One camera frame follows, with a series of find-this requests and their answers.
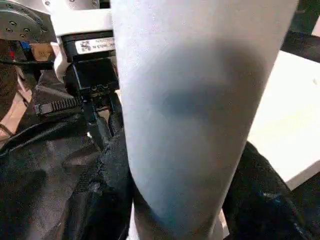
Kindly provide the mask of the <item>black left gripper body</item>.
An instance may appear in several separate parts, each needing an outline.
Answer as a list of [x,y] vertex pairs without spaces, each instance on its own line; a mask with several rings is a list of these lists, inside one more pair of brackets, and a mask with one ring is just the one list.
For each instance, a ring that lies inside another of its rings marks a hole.
[[103,111],[111,107],[111,96],[119,89],[116,70],[107,57],[72,63],[63,80],[71,97],[37,104],[35,113],[38,116],[80,108],[88,102],[96,111]]

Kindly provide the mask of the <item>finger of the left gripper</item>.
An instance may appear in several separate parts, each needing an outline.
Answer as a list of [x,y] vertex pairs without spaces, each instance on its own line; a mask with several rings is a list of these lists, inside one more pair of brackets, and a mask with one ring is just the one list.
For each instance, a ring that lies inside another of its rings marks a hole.
[[108,95],[108,98],[109,98],[108,127],[111,135],[114,136],[124,126],[122,105],[116,92],[110,93]]
[[82,111],[93,142],[100,151],[105,150],[112,138],[108,123],[98,114],[90,100],[82,101]]

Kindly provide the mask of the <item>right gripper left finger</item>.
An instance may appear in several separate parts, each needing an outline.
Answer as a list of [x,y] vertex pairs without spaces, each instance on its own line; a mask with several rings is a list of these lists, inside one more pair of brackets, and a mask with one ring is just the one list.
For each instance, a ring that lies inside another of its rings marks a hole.
[[125,240],[133,203],[125,131],[120,129],[81,174],[46,240]]

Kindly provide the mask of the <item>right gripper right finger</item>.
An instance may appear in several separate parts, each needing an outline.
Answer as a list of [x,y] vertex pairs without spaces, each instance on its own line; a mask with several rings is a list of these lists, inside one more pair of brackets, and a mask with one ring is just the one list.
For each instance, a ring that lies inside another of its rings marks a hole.
[[247,142],[222,210],[228,240],[318,240],[320,175],[291,190]]

